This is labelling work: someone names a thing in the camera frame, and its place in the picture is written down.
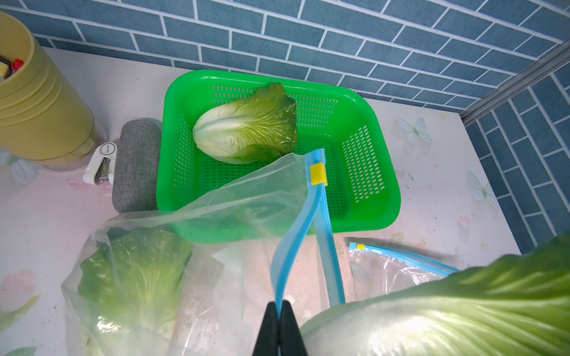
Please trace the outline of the chinese cabbage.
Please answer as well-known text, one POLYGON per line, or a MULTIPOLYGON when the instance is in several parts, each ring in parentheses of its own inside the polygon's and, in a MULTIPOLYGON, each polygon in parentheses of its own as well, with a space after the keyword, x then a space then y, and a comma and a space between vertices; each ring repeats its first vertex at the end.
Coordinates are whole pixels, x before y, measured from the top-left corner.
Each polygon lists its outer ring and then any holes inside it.
POLYGON ((193 140, 204 154, 222 163, 272 163, 298 144, 297 105, 281 83, 203 114, 193 140))
POLYGON ((301 336, 310 355, 567 355, 569 236, 328 309, 301 336))
POLYGON ((89 355, 165 355, 192 245, 141 228, 101 243, 81 262, 75 312, 89 355))

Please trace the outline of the white clip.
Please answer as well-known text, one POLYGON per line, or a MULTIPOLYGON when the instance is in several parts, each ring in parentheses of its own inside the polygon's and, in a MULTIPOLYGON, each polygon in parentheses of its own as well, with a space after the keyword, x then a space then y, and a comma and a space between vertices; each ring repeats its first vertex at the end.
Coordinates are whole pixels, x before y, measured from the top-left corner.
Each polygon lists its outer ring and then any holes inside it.
POLYGON ((114 142, 104 142, 96 148, 86 167, 83 182, 89 185, 101 185, 104 182, 114 185, 117 151, 114 142))

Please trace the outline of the yellow pen cup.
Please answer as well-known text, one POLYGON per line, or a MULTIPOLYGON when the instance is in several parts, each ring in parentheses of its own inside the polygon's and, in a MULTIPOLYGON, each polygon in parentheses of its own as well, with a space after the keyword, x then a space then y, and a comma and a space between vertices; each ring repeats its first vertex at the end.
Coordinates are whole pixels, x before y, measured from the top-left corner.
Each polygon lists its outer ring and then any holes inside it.
POLYGON ((1 14, 1 57, 23 65, 1 81, 1 148, 53 171, 86 166, 105 134, 32 33, 1 14))

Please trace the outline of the green plastic basket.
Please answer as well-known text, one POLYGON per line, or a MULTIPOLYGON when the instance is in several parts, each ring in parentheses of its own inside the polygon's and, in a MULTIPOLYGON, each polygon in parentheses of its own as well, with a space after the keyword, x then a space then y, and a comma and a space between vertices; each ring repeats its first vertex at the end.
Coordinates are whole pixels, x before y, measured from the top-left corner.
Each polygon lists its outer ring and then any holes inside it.
POLYGON ((184 74, 165 96, 158 208, 174 212, 282 157, 317 149, 335 233, 396 221, 395 170, 378 119, 358 94, 251 74, 184 74))

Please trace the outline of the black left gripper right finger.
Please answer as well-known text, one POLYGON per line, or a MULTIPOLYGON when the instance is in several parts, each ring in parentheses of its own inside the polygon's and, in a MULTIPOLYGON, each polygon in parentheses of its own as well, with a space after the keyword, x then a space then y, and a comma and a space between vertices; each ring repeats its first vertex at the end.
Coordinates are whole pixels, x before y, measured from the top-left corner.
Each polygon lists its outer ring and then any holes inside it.
POLYGON ((308 356, 289 301, 284 301, 279 317, 279 355, 308 356))

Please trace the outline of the clear zipper bag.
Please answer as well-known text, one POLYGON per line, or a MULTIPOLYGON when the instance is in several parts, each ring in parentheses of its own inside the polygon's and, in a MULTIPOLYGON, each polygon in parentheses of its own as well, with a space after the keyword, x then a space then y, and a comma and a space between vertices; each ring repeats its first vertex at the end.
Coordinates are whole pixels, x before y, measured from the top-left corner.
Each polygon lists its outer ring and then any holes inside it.
POLYGON ((80 264, 101 243, 141 228, 192 245, 165 355, 250 355, 267 304, 289 301, 297 324, 344 303, 321 149, 291 154, 174 212, 129 212, 86 240, 62 284, 67 352, 89 355, 75 299, 80 264))
POLYGON ((358 301, 442 280, 458 272, 418 254, 363 243, 350 243, 349 261, 358 301))

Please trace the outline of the grey fabric roll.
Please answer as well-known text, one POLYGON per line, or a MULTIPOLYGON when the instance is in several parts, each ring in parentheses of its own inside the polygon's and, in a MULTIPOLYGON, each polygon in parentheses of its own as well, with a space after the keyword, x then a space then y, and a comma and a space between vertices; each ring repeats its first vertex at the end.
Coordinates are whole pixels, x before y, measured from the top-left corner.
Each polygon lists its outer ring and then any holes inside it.
POLYGON ((118 142, 112 204, 122 214, 157 209, 161 126, 143 118, 124 124, 118 142))

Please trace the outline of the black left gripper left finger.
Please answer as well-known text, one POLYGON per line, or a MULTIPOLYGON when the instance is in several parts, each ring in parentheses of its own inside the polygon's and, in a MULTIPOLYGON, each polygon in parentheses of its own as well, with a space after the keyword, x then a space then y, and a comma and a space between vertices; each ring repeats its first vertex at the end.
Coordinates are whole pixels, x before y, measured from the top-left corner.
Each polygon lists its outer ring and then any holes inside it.
POLYGON ((252 356, 279 356, 279 318, 275 302, 267 304, 252 356))

